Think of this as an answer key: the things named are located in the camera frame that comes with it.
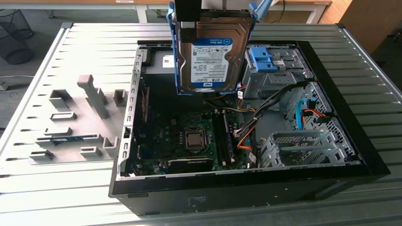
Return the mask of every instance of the orange cable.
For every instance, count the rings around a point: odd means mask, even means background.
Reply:
[[[241,138],[241,140],[240,140],[240,142],[238,142],[238,144],[237,144],[237,147],[241,146],[241,143],[242,143],[242,141],[245,140],[245,137],[248,136],[248,134],[250,133],[250,131],[253,130],[253,128],[254,128],[254,125],[250,127],[250,129],[249,129],[248,132],[245,133],[244,137]]]

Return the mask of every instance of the gray metal table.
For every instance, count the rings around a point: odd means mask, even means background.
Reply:
[[[112,161],[31,166],[31,140],[51,126],[51,89],[70,89],[75,109],[86,109],[82,90],[71,85],[90,73],[106,96],[128,89],[137,40],[168,40],[165,24],[73,24],[59,29],[42,65],[0,140],[1,225],[400,225],[402,95],[347,31],[333,25],[261,24],[252,39],[307,40],[344,95],[391,175],[352,187],[320,202],[293,203],[138,219],[106,196]],[[90,118],[82,111],[77,118]],[[120,114],[109,118],[118,125]],[[104,132],[92,122],[89,131]],[[102,136],[118,135],[118,126]]]

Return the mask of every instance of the blue plastic clip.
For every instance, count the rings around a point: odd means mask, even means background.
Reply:
[[[249,56],[254,64],[256,72],[276,72],[277,68],[270,62],[270,55],[265,50],[265,47],[250,47]]]

